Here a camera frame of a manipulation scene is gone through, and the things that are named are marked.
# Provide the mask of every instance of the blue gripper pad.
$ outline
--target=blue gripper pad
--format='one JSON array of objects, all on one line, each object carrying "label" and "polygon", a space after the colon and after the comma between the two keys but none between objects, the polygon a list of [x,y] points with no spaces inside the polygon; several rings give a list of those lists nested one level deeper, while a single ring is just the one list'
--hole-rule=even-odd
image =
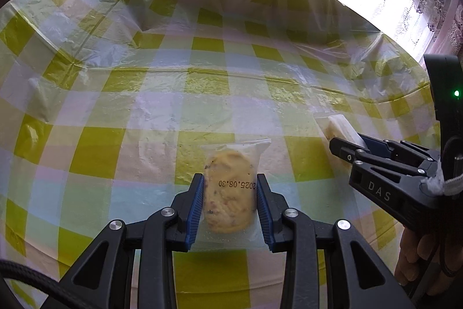
[{"label": "blue gripper pad", "polygon": [[358,135],[360,135],[360,138],[363,139],[363,141],[365,142],[368,149],[373,155],[384,157],[385,159],[391,158],[391,151],[389,150],[387,144],[384,141],[363,134]]},{"label": "blue gripper pad", "polygon": [[193,202],[191,204],[190,212],[187,218],[187,235],[185,237],[185,244],[188,250],[191,249],[191,245],[196,240],[196,234],[198,233],[198,226],[200,223],[202,204],[203,204],[203,192],[204,192],[204,176],[201,175],[200,182],[196,188]]},{"label": "blue gripper pad", "polygon": [[275,246],[275,236],[273,233],[273,220],[270,213],[269,204],[265,198],[260,180],[257,181],[257,195],[258,195],[258,214],[261,223],[263,239],[269,246],[270,251],[273,251]]}]

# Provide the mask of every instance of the metal screw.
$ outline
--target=metal screw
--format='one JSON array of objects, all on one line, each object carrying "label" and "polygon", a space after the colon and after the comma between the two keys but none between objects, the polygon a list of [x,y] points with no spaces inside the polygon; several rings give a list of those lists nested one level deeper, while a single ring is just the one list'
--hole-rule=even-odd
[{"label": "metal screw", "polygon": [[286,209],[285,215],[288,216],[289,218],[295,218],[297,215],[299,215],[299,213],[297,212],[296,209]]},{"label": "metal screw", "polygon": [[337,222],[337,227],[343,230],[347,230],[350,228],[350,223],[347,220],[339,220]]},{"label": "metal screw", "polygon": [[175,210],[172,207],[166,207],[165,209],[161,210],[161,215],[165,217],[169,217],[175,214]]},{"label": "metal screw", "polygon": [[121,229],[122,228],[122,221],[113,220],[111,223],[109,223],[109,228],[112,229],[113,231]]}]

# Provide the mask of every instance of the yellow checkered tablecloth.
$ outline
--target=yellow checkered tablecloth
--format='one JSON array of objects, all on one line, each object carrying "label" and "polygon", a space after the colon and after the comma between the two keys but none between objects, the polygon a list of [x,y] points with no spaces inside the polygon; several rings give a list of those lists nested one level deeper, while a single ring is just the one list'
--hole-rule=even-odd
[{"label": "yellow checkered tablecloth", "polygon": [[[108,221],[184,191],[200,145],[271,138],[259,172],[272,189],[315,220],[352,220],[392,268],[400,225],[334,173],[315,120],[333,113],[438,146],[424,70],[337,0],[13,0],[0,10],[0,257],[59,279]],[[174,256],[179,309],[278,307],[284,255],[260,238],[197,244]],[[45,298],[12,287],[33,308]]]}]

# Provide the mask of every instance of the packaged food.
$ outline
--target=packaged food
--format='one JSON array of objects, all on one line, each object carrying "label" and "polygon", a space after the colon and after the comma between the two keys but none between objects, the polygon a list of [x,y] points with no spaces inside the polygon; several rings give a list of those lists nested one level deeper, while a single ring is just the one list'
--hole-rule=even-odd
[{"label": "packaged food", "polygon": [[[328,117],[316,118],[316,120],[328,142],[332,140],[332,138],[337,137],[354,143],[365,149],[367,148],[367,145],[363,139],[360,137],[360,135],[357,134],[353,126],[349,123],[343,114],[333,114],[329,115]],[[348,162],[342,161],[337,157],[335,159],[331,159],[331,161],[336,165],[342,166],[347,173],[350,172],[351,165]]]},{"label": "packaged food", "polygon": [[260,155],[270,139],[206,145],[203,213],[214,233],[234,233],[254,223]]}]

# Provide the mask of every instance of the cookie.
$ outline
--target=cookie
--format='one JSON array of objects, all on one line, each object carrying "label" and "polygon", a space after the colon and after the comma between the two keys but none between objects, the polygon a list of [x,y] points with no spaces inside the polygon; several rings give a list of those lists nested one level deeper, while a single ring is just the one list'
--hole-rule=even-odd
[{"label": "cookie", "polygon": [[256,211],[256,167],[242,153],[227,149],[208,158],[204,167],[205,221],[216,233],[249,226]]}]

